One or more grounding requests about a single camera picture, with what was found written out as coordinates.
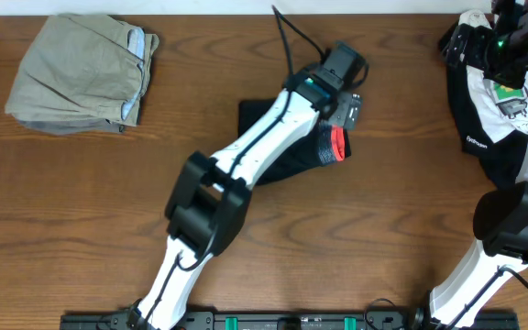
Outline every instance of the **wooden table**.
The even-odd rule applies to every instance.
[[[0,17],[0,329],[54,329],[66,311],[144,296],[166,241],[162,212],[184,160],[235,139],[237,103],[275,97],[286,74],[272,16],[129,16],[158,33],[138,128],[54,137],[4,115],[17,66],[45,17]],[[246,224],[190,303],[220,310],[363,310],[411,305],[467,251],[493,189],[463,154],[435,44],[457,16],[298,16],[371,63],[353,156],[258,187]],[[316,53],[289,33],[295,66]],[[528,279],[528,270],[524,272]],[[528,329],[511,280],[489,307]]]

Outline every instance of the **black cloth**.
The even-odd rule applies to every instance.
[[[246,100],[239,103],[239,121],[237,125],[237,134],[241,136],[252,125],[266,114],[274,104],[274,99],[270,100]],[[307,135],[294,142],[288,147],[268,169],[258,179],[256,185],[284,180],[301,172],[319,167],[326,166],[336,159],[327,156],[331,147],[331,126],[320,122]],[[351,156],[349,139],[347,132],[344,130],[344,139],[346,142],[345,158]]]
[[[440,50],[451,39],[450,31],[439,41]],[[515,129],[497,143],[492,142],[482,128],[478,111],[470,98],[466,65],[447,67],[447,100],[462,151],[479,158],[486,176],[499,189],[513,186],[523,165],[528,135]]]

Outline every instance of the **folded clothing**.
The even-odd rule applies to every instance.
[[[239,136],[266,114],[275,100],[248,100],[239,103]],[[268,167],[256,185],[277,182],[301,172],[333,164],[351,156],[347,131],[321,120],[307,135],[294,142]]]
[[[5,112],[52,134],[123,132],[138,124],[158,44],[109,16],[51,16],[20,63]]]

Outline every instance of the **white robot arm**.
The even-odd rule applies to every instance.
[[[236,236],[251,189],[284,150],[306,137],[320,117],[341,127],[356,124],[361,99],[347,90],[364,65],[359,54],[338,43],[321,63],[290,72],[270,110],[238,140],[210,159],[199,153],[189,158],[165,212],[170,225],[164,262],[137,306],[140,328],[171,329],[179,322],[205,263]],[[204,186],[221,192],[221,201]]]
[[[227,148],[217,151],[213,155],[217,159],[217,168],[229,173],[238,153],[280,115],[288,94],[287,90],[280,92],[271,109],[249,131]],[[246,181],[246,186],[251,189],[260,175],[286,148],[309,134],[314,128],[318,116],[319,113],[313,109],[311,102],[294,93],[283,120],[246,153],[241,163],[235,168],[232,178],[242,178]],[[138,306],[140,316],[148,319],[148,323],[156,329],[171,329],[179,322],[186,311],[191,289],[205,263],[211,259],[213,254],[208,254],[206,258],[200,261],[198,267],[190,270],[183,270],[176,266],[175,259],[177,256],[181,256],[182,268],[189,268],[198,261],[193,249],[180,238],[169,236],[166,254],[159,274],[154,280],[150,292]],[[159,303],[152,310],[156,301]]]
[[[528,17],[523,17],[519,26],[527,29]],[[502,40],[513,41],[514,35]],[[470,65],[470,57],[465,54],[463,58]],[[528,144],[515,191],[521,194],[491,192],[480,200],[474,218],[477,238],[452,274],[430,292],[428,309],[434,324],[446,328],[472,326],[480,308],[511,278],[502,274],[503,268],[520,272],[528,267]],[[516,196],[515,204],[508,202]]]

